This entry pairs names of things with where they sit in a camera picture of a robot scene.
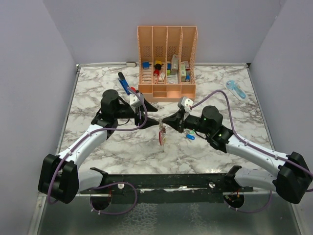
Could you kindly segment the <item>metal key holder red handle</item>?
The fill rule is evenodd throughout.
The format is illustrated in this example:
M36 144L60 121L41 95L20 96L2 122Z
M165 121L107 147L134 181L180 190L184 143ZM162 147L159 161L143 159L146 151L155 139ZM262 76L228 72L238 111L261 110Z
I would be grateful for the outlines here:
M159 133L158 133L159 144L162 147L162 150L165 150L166 142L166 127L162 122L162 119L159 119Z

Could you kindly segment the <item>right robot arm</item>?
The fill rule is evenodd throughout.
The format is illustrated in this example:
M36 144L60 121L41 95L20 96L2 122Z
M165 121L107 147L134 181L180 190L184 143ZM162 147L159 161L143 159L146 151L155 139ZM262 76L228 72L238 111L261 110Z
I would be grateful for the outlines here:
M240 167L225 178L225 187L236 191L240 187L255 187L275 191L284 200L298 204L307 192L313 177L303 156L297 152L281 153L249 142L222 124L223 116L215 106L206 106L200 117L187 114L181 107L163 119L178 132L194 130L205 135L216 150L242 157L262 168L255 171Z

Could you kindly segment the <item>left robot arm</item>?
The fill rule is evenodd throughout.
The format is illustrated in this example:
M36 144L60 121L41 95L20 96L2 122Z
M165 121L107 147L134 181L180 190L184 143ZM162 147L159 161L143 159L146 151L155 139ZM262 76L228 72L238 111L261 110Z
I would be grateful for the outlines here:
M122 131L119 119L133 119L134 130L146 129L159 122L149 118L149 112L158 109L150 104L139 91L131 91L126 102L116 90L103 92L101 106L92 119L87 131L66 150L57 155L48 154L42 164L38 191L65 204L71 202L77 193L92 188L97 193L107 190L108 181L96 169L80 172L84 160L99 145L109 139L115 131Z

